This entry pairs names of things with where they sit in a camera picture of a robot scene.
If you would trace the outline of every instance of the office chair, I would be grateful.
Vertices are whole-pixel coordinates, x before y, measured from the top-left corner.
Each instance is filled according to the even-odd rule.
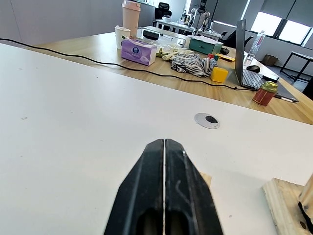
[[[160,2],[158,4],[158,8],[155,9],[155,20],[161,20],[163,16],[165,15],[169,15],[172,16],[172,12],[170,11],[170,5],[164,2]],[[156,21],[152,21],[153,23],[153,27],[157,26],[157,22]],[[164,26],[164,30],[169,30],[170,27],[169,26]]]
[[[252,38],[253,37],[250,36],[245,40],[245,47]],[[219,39],[219,41],[222,42],[225,47],[236,48],[236,30],[232,32],[227,39]]]
[[[223,33],[221,34],[221,36],[224,37],[226,34],[227,34],[227,32],[223,32]]]

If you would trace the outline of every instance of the keyboard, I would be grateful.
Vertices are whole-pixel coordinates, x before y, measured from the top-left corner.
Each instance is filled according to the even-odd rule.
[[[261,77],[252,71],[244,70],[243,72],[243,84],[251,87],[259,88],[263,84]]]

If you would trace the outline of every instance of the tissue box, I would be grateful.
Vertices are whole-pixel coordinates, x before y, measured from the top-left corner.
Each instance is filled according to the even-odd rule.
[[[156,61],[157,47],[126,39],[122,41],[122,58],[150,66]]]

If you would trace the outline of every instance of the red can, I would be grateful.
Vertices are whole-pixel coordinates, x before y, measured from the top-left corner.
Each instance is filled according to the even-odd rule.
[[[253,101],[260,105],[267,106],[276,94],[277,87],[276,83],[270,81],[265,82],[255,94]]]

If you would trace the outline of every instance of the desk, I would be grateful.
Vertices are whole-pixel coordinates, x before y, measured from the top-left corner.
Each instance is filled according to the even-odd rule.
[[[192,32],[195,29],[194,27],[188,27],[184,24],[179,24],[176,22],[166,22],[165,20],[156,20],[156,27],[157,28],[158,28],[159,24],[162,25],[162,29],[163,29],[164,25],[169,26],[171,32],[173,31],[173,28],[179,28],[182,30],[186,30],[187,32]],[[208,38],[213,38],[214,40],[218,40],[219,38],[222,38],[222,35],[219,33],[209,33],[209,32],[199,31],[198,34],[203,35],[203,36],[208,37]]]
[[[297,56],[297,57],[300,57],[300,58],[302,58],[302,59],[307,60],[306,63],[305,63],[305,65],[303,66],[303,68],[301,69],[301,71],[298,73],[297,76],[290,75],[289,73],[287,73],[287,72],[284,71],[286,65],[288,64],[289,60],[291,59],[291,57],[292,57],[293,55],[294,55],[294,56]],[[295,82],[296,80],[298,80],[298,79],[309,82],[309,80],[304,79],[304,78],[301,78],[300,76],[301,76],[301,74],[303,73],[303,71],[305,70],[305,68],[309,65],[310,62],[313,62],[313,57],[292,51],[292,52],[290,53],[290,56],[288,57],[288,59],[286,60],[286,62],[285,62],[284,65],[282,66],[282,68],[280,69],[280,72],[282,72],[283,74],[285,74],[285,75],[287,75],[288,77],[290,77],[294,82]]]
[[[0,71],[5,235],[102,235],[119,185],[159,138],[180,142],[212,176],[225,235],[276,235],[261,186],[272,177],[303,185],[312,173],[304,123],[2,44]],[[199,112],[220,128],[197,125]]]
[[[171,33],[165,30],[161,30],[161,29],[156,29],[155,27],[147,27],[147,28],[154,30],[154,31],[158,30],[160,33],[164,33],[164,34],[171,34],[173,36],[176,35],[183,39],[188,38],[183,35]],[[212,82],[209,78],[198,78],[190,74],[183,74],[183,73],[176,72],[171,69],[170,63],[166,63],[162,61],[160,58],[157,58],[156,62],[153,63],[149,67],[140,65],[131,61],[124,60],[120,56],[121,52],[119,50],[116,50],[116,42],[115,42],[114,33],[100,34],[100,35],[77,38],[77,39],[69,39],[69,40],[60,41],[60,42],[44,44],[41,46],[58,50],[64,53],[84,55],[84,56],[87,56],[87,57],[90,57],[99,61],[120,63],[124,66],[134,68],[134,69],[143,69],[143,70],[148,69],[150,71],[161,73],[161,74],[171,74],[171,75],[180,76],[186,79],[203,80],[203,81],[211,82],[212,84],[219,84],[216,82]],[[55,53],[51,53],[47,51],[41,50],[40,52],[57,56],[63,59],[71,60],[77,63],[89,65],[95,68],[112,71],[118,74],[126,75],[135,79],[146,81],[146,82],[151,82],[151,83],[158,84],[161,86],[173,88],[173,89],[180,90],[183,92],[188,92],[191,94],[196,94],[196,95],[204,96],[207,98],[212,98],[212,99],[220,100],[223,102],[240,105],[240,106],[258,110],[261,112],[266,112],[269,114],[274,114],[274,115],[278,115],[281,117],[297,120],[300,122],[313,124],[313,101],[307,98],[300,91],[298,91],[296,88],[288,84],[283,79],[280,79],[280,83],[289,92],[291,92],[300,102],[295,104],[295,103],[289,103],[289,102],[275,98],[270,102],[270,104],[267,107],[263,107],[252,101],[252,98],[255,93],[250,92],[250,91],[234,91],[234,90],[230,90],[227,88],[215,88],[215,87],[210,87],[205,84],[184,82],[184,81],[180,81],[178,79],[170,78],[170,77],[159,77],[159,76],[151,75],[147,73],[124,70],[116,66],[103,66],[103,65],[99,65],[99,64],[95,64],[93,62],[87,61],[85,59],[68,58],[68,57],[60,56]],[[229,56],[235,57],[235,50],[230,49]],[[261,63],[259,63],[256,60],[253,60],[252,63],[261,67],[261,73],[273,73],[266,66],[263,66]],[[230,63],[225,60],[218,60],[218,65],[220,67],[228,69],[230,72],[233,72],[233,69],[235,68],[235,63]],[[227,80],[226,84],[231,85],[231,86],[235,86],[235,85],[237,86],[237,84],[234,83],[234,81],[230,81],[230,80]]]

